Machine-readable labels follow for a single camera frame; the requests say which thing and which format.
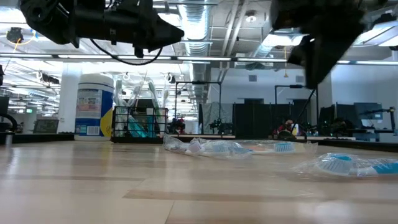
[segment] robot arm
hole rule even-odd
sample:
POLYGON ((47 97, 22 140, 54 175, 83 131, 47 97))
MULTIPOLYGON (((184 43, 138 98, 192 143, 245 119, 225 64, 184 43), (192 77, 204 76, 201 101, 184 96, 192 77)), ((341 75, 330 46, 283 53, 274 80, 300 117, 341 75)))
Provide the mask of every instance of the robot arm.
POLYGON ((21 11, 31 28, 56 44, 72 43, 79 38, 133 44, 135 55, 181 41, 184 32, 162 20, 153 0, 124 0, 105 9, 105 0, 21 0, 21 11))
POLYGON ((349 49, 365 26, 361 3, 382 6, 387 0, 273 0, 273 29, 299 27, 306 34, 288 63, 305 68, 306 87, 315 89, 349 49))

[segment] blue toothbrush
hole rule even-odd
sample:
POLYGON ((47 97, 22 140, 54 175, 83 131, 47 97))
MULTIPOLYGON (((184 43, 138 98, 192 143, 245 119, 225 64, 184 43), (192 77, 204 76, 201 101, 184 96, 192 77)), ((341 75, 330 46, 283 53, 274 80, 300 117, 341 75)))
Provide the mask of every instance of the blue toothbrush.
POLYGON ((292 142, 275 143, 273 151, 252 151, 253 155, 265 155, 265 154, 289 154, 294 153, 295 148, 292 142))
POLYGON ((341 154, 329 154, 317 163, 316 166, 323 172, 342 176, 355 175, 358 177, 369 177, 398 174, 398 162, 355 168, 352 158, 341 154))

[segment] white lid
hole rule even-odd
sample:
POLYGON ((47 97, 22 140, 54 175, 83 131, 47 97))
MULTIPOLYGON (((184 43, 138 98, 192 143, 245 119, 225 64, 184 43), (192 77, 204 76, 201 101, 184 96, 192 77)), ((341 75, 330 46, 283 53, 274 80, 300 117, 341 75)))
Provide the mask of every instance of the white lid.
POLYGON ((95 83, 113 87, 113 79, 99 73, 84 74, 80 76, 79 83, 95 83))

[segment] black wire rack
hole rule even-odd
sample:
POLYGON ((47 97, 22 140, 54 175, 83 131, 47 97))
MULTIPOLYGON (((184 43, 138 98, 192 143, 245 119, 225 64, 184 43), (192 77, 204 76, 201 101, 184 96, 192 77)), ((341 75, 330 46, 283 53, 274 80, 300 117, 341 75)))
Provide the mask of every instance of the black wire rack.
POLYGON ((168 112, 167 108, 115 106, 112 138, 160 138, 167 130, 168 112))

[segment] container label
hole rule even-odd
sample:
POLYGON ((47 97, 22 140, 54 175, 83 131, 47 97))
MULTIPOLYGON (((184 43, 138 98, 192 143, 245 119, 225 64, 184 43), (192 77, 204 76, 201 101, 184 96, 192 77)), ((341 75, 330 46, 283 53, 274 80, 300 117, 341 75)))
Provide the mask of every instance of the container label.
POLYGON ((113 93, 103 90, 78 90, 76 134, 111 137, 113 93))
POLYGON ((78 90, 76 118, 101 119, 102 90, 78 90))

